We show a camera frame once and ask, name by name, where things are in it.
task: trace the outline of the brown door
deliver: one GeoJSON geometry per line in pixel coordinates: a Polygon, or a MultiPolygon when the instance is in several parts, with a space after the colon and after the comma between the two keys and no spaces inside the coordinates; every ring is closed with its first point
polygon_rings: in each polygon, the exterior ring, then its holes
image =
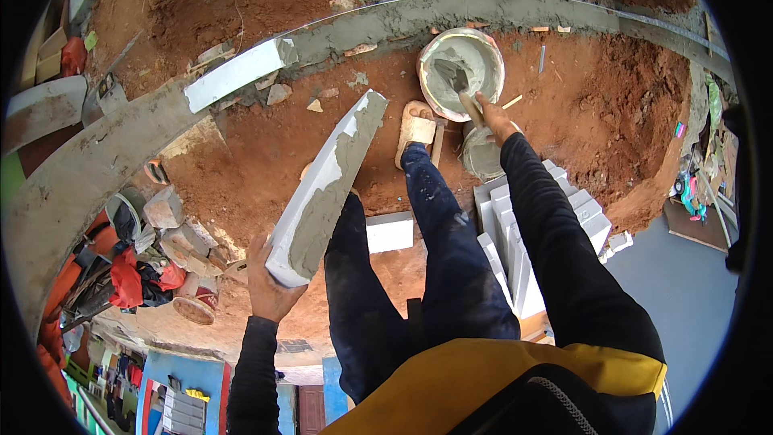
{"type": "Polygon", "coordinates": [[[314,435],[324,428],[322,385],[298,387],[298,425],[301,435],[314,435]]]}

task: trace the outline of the dark blue pants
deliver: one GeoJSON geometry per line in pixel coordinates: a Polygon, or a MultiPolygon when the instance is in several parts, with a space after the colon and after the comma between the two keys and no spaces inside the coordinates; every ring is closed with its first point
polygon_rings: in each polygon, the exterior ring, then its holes
{"type": "Polygon", "coordinates": [[[427,245],[427,278],[409,320],[370,266],[365,212],[346,198],[324,255],[330,337],[341,388],[359,404],[416,353],[455,338],[520,339],[475,228],[420,143],[403,152],[408,197],[427,245]]]}

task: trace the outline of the sandal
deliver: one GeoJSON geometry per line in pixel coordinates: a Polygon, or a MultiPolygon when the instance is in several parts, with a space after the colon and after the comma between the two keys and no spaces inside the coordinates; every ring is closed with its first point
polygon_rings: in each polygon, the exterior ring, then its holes
{"type": "Polygon", "coordinates": [[[429,104],[421,101],[410,101],[403,108],[400,140],[397,142],[397,155],[394,158],[394,166],[400,170],[403,169],[400,166],[400,159],[409,143],[415,141],[430,145],[434,139],[435,121],[420,117],[420,113],[429,114],[432,117],[429,104]]]}

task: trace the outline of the red plastic bag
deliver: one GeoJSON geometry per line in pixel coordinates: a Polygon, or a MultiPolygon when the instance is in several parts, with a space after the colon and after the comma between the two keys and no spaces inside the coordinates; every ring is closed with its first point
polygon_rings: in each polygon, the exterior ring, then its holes
{"type": "Polygon", "coordinates": [[[86,44],[80,37],[71,37],[62,48],[62,77],[80,75],[86,70],[86,44]]]}
{"type": "Polygon", "coordinates": [[[171,266],[164,267],[164,273],[158,284],[161,290],[170,290],[177,289],[184,282],[186,282],[186,271],[172,263],[171,266]]]}
{"type": "MultiPolygon", "coordinates": [[[[110,278],[115,286],[115,294],[110,297],[110,303],[114,306],[134,307],[141,305],[142,300],[142,282],[139,273],[134,270],[126,259],[126,252],[116,256],[113,259],[113,266],[110,268],[110,278]]],[[[134,259],[133,254],[129,254],[130,260],[134,259]]]]}

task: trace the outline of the person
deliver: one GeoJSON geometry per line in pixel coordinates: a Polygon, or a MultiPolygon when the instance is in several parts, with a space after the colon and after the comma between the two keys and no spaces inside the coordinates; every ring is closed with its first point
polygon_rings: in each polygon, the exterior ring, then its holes
{"type": "MultiPolygon", "coordinates": [[[[424,297],[409,300],[407,320],[397,312],[370,266],[360,199],[349,194],[324,255],[324,279],[339,383],[355,408],[324,431],[652,433],[666,363],[649,315],[598,262],[517,125],[479,92],[476,98],[502,148],[556,345],[519,341],[519,322],[469,217],[425,146],[403,137],[401,167],[427,247],[424,297]]],[[[410,115],[431,118],[426,105],[410,115]]],[[[277,285],[264,267],[270,250],[261,237],[247,254],[253,316],[229,393],[232,434],[277,432],[277,325],[306,286],[277,285]]]]}

